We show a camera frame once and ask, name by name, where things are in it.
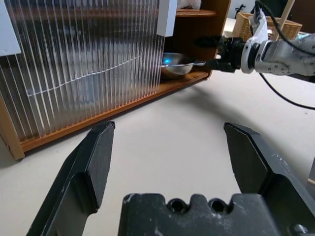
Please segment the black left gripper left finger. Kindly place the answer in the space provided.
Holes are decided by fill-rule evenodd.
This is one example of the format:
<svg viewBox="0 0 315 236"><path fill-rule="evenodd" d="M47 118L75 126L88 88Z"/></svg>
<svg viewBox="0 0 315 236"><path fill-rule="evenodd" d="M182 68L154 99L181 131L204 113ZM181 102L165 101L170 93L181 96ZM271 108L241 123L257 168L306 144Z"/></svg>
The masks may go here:
<svg viewBox="0 0 315 236"><path fill-rule="evenodd" d="M115 123L94 126L60 168L27 234L81 236L101 207L110 169Z"/></svg>

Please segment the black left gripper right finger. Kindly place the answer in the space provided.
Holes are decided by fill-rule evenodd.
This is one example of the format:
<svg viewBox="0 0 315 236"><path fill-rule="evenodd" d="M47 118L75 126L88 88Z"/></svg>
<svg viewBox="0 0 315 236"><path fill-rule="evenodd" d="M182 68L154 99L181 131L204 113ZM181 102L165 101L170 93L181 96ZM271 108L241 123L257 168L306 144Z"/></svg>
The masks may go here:
<svg viewBox="0 0 315 236"><path fill-rule="evenodd" d="M285 159L248 127L226 122L223 129L241 192L263 198L283 236L313 236L315 201Z"/></svg>

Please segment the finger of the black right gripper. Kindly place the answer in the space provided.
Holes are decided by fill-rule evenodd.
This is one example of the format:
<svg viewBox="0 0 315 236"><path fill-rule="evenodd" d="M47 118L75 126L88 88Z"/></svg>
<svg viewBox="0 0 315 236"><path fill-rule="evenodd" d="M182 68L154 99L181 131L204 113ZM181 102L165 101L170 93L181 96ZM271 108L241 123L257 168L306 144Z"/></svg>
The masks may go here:
<svg viewBox="0 0 315 236"><path fill-rule="evenodd" d="M194 44L198 48L208 49L217 48L221 40L221 35L202 36L194 40Z"/></svg>
<svg viewBox="0 0 315 236"><path fill-rule="evenodd" d="M221 60L220 59L207 60L205 66L209 70L221 71Z"/></svg>

